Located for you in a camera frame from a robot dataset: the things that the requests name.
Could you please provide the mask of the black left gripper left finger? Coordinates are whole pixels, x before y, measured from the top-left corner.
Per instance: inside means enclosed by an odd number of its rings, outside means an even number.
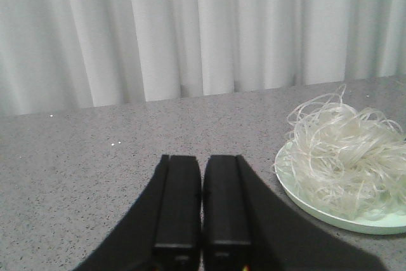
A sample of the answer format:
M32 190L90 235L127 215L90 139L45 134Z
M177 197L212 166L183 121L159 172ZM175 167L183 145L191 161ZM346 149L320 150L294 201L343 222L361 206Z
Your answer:
M129 211L77 270L198 270L201 176L194 156L163 155Z

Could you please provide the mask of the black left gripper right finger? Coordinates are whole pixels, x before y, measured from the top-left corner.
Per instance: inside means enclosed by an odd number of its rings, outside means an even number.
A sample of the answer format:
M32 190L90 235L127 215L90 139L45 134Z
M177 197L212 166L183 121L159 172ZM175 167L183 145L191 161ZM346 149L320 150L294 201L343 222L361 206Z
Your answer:
M300 216L241 155L212 155L203 193L206 270L385 269Z

